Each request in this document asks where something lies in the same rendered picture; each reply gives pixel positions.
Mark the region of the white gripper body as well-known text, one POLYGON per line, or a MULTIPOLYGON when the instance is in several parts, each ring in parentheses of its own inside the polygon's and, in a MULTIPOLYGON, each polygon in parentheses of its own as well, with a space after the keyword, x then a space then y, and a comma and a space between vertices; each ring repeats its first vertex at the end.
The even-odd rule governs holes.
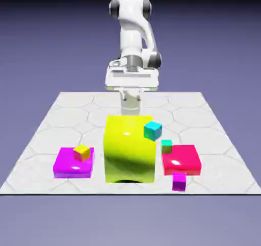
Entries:
POLYGON ((143 69, 129 72, 126 66, 107 67, 105 87, 107 90, 141 88, 144 91, 156 91, 159 85, 159 71, 157 69, 143 69))

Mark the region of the small cyan cube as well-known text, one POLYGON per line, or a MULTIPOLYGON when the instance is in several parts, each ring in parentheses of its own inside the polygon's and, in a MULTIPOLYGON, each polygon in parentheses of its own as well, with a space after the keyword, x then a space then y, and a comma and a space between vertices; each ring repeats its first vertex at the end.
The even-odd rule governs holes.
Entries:
POLYGON ((162 135, 162 124, 150 121, 144 125, 144 137, 152 141, 158 140, 162 135))

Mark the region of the small green cube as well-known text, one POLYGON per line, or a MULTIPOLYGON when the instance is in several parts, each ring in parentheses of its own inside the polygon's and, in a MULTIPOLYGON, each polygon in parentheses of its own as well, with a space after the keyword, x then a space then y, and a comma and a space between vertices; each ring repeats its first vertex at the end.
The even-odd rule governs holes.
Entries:
POLYGON ((171 154, 173 148, 173 143, 171 139, 161 140, 161 152, 162 154, 171 154))

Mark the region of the small yellow cube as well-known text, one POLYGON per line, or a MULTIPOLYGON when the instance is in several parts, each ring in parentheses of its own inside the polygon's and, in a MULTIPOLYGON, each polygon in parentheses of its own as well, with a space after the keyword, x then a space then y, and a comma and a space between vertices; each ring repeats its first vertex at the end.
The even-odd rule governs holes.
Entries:
POLYGON ((90 158, 90 148, 83 144, 80 144, 73 149, 73 155, 75 160, 84 162, 90 158))

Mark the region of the small purple cube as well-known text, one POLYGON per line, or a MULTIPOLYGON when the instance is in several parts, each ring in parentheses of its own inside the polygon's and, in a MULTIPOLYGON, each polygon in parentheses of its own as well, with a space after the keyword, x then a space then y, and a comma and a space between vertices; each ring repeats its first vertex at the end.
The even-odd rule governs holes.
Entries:
POLYGON ((186 174, 185 173, 173 173, 172 190, 184 192, 186 190, 186 174))

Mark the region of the large yellow box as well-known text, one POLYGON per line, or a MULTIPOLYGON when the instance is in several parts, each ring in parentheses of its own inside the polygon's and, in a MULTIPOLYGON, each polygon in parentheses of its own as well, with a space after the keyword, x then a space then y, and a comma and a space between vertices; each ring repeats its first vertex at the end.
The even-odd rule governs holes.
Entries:
POLYGON ((156 142, 144 137, 152 116, 110 115, 103 138, 105 181, 153 183, 156 142))

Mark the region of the large red box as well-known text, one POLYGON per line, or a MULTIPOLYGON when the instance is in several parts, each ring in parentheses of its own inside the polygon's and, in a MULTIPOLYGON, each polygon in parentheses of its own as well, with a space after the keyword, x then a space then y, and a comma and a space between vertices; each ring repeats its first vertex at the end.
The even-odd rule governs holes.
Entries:
POLYGON ((198 176, 201 173, 201 161, 194 145, 173 145, 170 153, 162 153, 165 176, 173 173, 185 173, 198 176))

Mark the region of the large magenta box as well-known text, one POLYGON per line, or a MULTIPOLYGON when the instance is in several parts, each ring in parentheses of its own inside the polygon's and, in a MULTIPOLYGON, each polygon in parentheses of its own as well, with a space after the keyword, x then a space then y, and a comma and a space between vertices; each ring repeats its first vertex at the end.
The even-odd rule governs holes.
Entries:
POLYGON ((53 165, 55 178, 91 178, 94 148, 90 147, 90 158, 80 162, 74 158, 73 147, 62 147, 53 165))

